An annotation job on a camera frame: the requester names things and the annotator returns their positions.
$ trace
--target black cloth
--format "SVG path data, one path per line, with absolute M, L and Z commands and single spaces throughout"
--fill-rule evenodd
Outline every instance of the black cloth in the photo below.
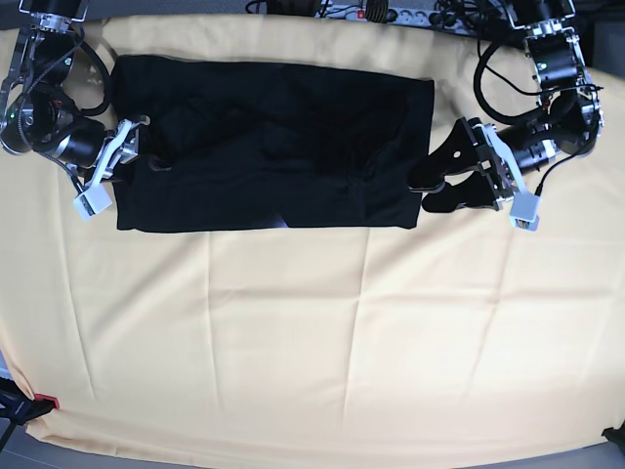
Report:
M 155 56 L 120 57 L 112 81 L 120 119 L 151 118 L 116 172 L 119 230 L 416 226 L 406 179 L 428 152 L 432 81 Z

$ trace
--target folded garment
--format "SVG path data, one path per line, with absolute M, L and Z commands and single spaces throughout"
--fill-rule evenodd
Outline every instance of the folded garment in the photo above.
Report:
M 113 106 L 148 115 L 120 166 L 119 230 L 416 226 L 434 83 L 302 64 L 118 59 Z

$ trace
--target red object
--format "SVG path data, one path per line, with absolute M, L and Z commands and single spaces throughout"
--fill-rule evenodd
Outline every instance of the red object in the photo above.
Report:
M 45 394 L 35 394 L 35 401 L 52 401 L 55 403 L 55 409 L 59 410 L 61 406 L 59 405 L 59 400 L 57 398 L 52 398 L 50 396 L 46 396 Z

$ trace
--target yellow fabric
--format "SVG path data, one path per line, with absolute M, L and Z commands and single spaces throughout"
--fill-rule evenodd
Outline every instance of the yellow fabric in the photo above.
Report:
M 0 76 L 16 35 L 0 33 Z M 485 118 L 476 44 L 445 34 L 189 16 L 88 36 L 109 64 L 114 50 L 433 78 L 433 149 L 456 118 Z M 493 64 L 531 86 L 521 54 Z M 96 72 L 73 75 L 95 104 Z M 601 442 L 625 420 L 625 85 L 595 79 L 604 135 L 550 179 L 537 234 L 468 210 L 410 232 L 119 233 L 114 209 L 79 219 L 54 165 L 3 154 L 0 348 L 25 392 L 62 406 L 29 433 L 218 469 L 464 467 Z M 488 74 L 484 88 L 502 111 L 533 106 Z

